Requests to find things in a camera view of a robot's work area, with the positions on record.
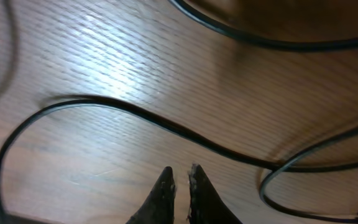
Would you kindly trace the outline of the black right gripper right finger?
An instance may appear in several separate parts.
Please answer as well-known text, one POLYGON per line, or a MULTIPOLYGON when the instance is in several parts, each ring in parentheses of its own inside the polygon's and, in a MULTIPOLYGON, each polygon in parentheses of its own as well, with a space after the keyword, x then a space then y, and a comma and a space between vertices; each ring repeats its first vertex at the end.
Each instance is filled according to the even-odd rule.
POLYGON ((190 224, 242 224, 222 201, 205 171, 192 164, 190 181, 190 224))

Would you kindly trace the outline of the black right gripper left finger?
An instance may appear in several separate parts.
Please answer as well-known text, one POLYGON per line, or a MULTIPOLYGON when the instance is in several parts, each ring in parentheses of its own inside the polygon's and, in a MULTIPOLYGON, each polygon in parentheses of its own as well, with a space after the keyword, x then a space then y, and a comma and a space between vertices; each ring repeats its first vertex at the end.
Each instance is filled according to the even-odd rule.
POLYGON ((149 195, 127 224, 173 224, 176 185, 170 166, 163 169, 149 195))

